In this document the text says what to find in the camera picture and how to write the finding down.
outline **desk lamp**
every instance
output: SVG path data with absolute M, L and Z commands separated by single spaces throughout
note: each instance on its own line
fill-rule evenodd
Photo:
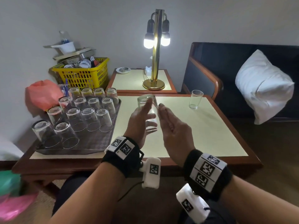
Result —
M 169 21 L 163 9 L 156 9 L 151 19 L 147 22 L 147 33 L 144 37 L 144 47 L 152 50 L 152 76 L 143 82 L 143 87 L 148 90 L 162 90 L 165 83 L 158 79 L 160 48 L 161 45 L 170 44 Z

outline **hand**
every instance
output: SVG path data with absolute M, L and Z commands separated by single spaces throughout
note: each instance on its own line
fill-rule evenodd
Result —
M 183 167 L 190 151 L 195 149 L 192 129 L 163 104 L 159 104 L 158 116 L 167 153 L 177 165 Z
M 157 127 L 158 124 L 151 121 L 146 121 L 148 119 L 154 119 L 156 114 L 148 114 L 148 112 L 152 108 L 152 99 L 149 98 L 145 105 L 141 108 L 135 109 L 132 113 L 127 130 L 125 131 L 124 136 L 132 138 L 141 149 L 144 146 L 145 138 L 148 134 L 153 133 L 155 131 L 146 132 L 146 127 Z

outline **plastic basket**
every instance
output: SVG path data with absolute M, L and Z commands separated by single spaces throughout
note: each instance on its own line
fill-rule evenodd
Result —
M 92 68 L 63 68 L 64 64 L 58 64 L 52 67 L 52 71 L 57 72 L 65 83 L 65 79 L 68 79 L 68 85 L 71 87 L 78 87 L 80 89 L 84 87 L 90 87 L 93 90 L 97 87 L 106 89 L 109 83 L 107 57 L 95 58 L 99 61 L 97 67 Z

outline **lamp base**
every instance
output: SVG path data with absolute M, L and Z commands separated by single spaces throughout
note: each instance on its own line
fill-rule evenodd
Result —
M 143 82 L 143 87 L 147 90 L 162 90 L 165 88 L 165 83 L 160 79 L 158 79 L 156 83 L 150 79 L 147 79 Z

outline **black wristband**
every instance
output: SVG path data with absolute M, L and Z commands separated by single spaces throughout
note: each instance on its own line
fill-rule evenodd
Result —
M 140 168 L 143 153 L 138 144 L 129 137 L 117 137 L 114 142 L 105 150 L 106 154 L 102 162 L 108 162 L 119 169 L 127 178 L 133 170 Z
M 198 166 L 199 158 L 202 158 L 202 162 L 200 162 L 202 165 L 200 166 Z M 217 176 L 216 181 L 213 181 L 211 179 L 212 174 L 219 173 L 219 170 L 221 170 L 220 175 Z M 226 163 L 211 155 L 203 154 L 199 150 L 192 150 L 189 153 L 184 163 L 183 172 L 195 194 L 204 200 L 212 199 L 215 201 L 219 200 L 223 189 L 229 184 L 233 176 Z

